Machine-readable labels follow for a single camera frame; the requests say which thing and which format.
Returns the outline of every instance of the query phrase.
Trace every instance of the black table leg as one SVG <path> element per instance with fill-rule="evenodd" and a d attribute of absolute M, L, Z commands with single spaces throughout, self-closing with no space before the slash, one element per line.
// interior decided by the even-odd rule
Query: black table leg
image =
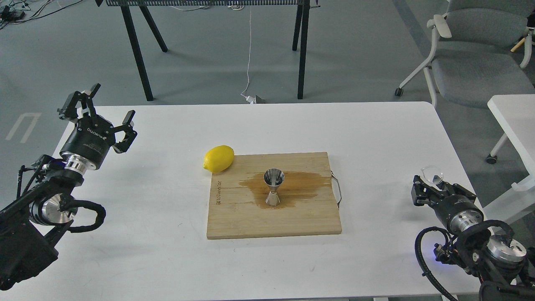
<path fill-rule="evenodd" d="M 294 43 L 292 50 L 297 50 L 297 42 L 299 42 L 299 30 L 301 29 L 301 19 L 303 17 L 303 5 L 297 6 L 297 16 L 295 17 Z"/>
<path fill-rule="evenodd" d="M 303 5 L 303 24 L 301 26 L 301 56 L 299 58 L 299 82 L 297 83 L 297 99 L 303 99 L 304 66 L 307 60 L 308 16 L 310 12 L 310 0 L 305 0 Z"/>
<path fill-rule="evenodd" d="M 143 13 L 145 20 L 147 20 L 150 30 L 152 30 L 156 41 L 158 41 L 158 45 L 160 45 L 160 48 L 163 52 L 167 52 L 167 46 L 165 45 L 164 39 L 162 39 L 162 35 L 160 34 L 158 27 L 156 27 L 156 23 L 154 23 L 154 19 L 150 15 L 149 9 L 146 6 L 140 6 L 139 9 Z"/>
<path fill-rule="evenodd" d="M 128 37 L 130 38 L 130 44 L 132 45 L 132 51 L 134 52 L 135 63 L 137 65 L 137 70 L 139 71 L 143 90 L 145 91 L 145 97 L 147 98 L 147 101 L 152 101 L 153 97 L 152 91 L 150 90 L 149 78 L 147 77 L 147 71 L 145 70 L 145 64 L 143 63 L 143 57 L 141 56 L 141 49 L 139 48 L 139 43 L 135 34 L 134 23 L 132 22 L 132 15 L 130 14 L 130 7 L 121 6 L 121 12 L 123 13 L 123 18 L 125 19 L 126 31 L 128 32 Z"/>

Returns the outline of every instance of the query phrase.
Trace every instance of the chair backrest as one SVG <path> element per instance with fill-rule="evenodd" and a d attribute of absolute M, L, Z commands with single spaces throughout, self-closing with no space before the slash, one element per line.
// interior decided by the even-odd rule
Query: chair backrest
<path fill-rule="evenodd" d="M 450 40 L 507 47 L 522 36 L 534 8 L 534 0 L 451 0 Z"/>

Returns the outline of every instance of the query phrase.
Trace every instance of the chair seat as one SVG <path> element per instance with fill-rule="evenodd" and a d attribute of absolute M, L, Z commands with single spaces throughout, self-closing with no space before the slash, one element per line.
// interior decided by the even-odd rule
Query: chair seat
<path fill-rule="evenodd" d="M 431 68 L 440 94 L 463 106 L 488 108 L 494 95 L 535 94 L 509 55 L 440 49 Z"/>

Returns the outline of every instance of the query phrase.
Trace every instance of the robotic arm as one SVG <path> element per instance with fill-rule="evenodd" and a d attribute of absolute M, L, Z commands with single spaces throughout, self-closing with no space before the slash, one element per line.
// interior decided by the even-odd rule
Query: robotic arm
<path fill-rule="evenodd" d="M 513 229 L 502 221 L 484 221 L 483 212 L 474 205 L 476 195 L 458 184 L 440 182 L 429 185 L 414 176 L 412 201 L 415 206 L 433 208 L 445 229 L 430 227 L 416 238 L 415 251 L 418 263 L 430 282 L 450 300 L 456 300 L 433 276 L 422 255 L 424 234 L 439 231 L 446 240 L 435 244 L 435 260 L 443 264 L 458 265 L 481 282 L 481 301 L 535 300 L 534 278 L 529 275 L 530 263 L 535 265 L 535 249 L 526 249 L 513 239 Z M 505 233 L 492 234 L 490 227 L 501 228 Z M 511 285 L 517 279 L 517 285 Z"/>
<path fill-rule="evenodd" d="M 99 87 L 100 84 L 96 84 L 90 92 L 74 92 L 58 109 L 60 119 L 75 124 L 60 151 L 61 158 L 42 155 L 33 164 L 34 168 L 23 165 L 19 171 L 17 199 L 0 212 L 1 290 L 8 290 L 17 282 L 37 276 L 54 262 L 58 258 L 54 246 L 67 231 L 93 231 L 104 222 L 104 207 L 76 200 L 71 193 L 75 187 L 82 185 L 86 170 L 100 168 L 110 147 L 116 153 L 126 152 L 137 133 L 133 130 L 133 110 L 117 127 L 96 114 L 93 97 Z M 78 118 L 76 109 L 78 102 L 82 106 L 81 118 Z M 115 133 L 120 131 L 124 131 L 125 137 L 116 142 Z M 30 170 L 35 172 L 21 195 L 22 173 Z M 29 189 L 34 180 L 38 184 Z M 71 226 L 80 207 L 96 212 L 94 224 Z M 30 221 L 53 228 L 43 236 Z"/>

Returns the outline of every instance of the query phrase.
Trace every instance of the lemon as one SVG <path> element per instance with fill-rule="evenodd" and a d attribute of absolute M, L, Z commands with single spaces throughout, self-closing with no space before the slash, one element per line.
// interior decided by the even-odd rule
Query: lemon
<path fill-rule="evenodd" d="M 220 145 L 206 153 L 202 167 L 216 174 L 227 169 L 232 164 L 232 161 L 234 161 L 232 147 Z"/>

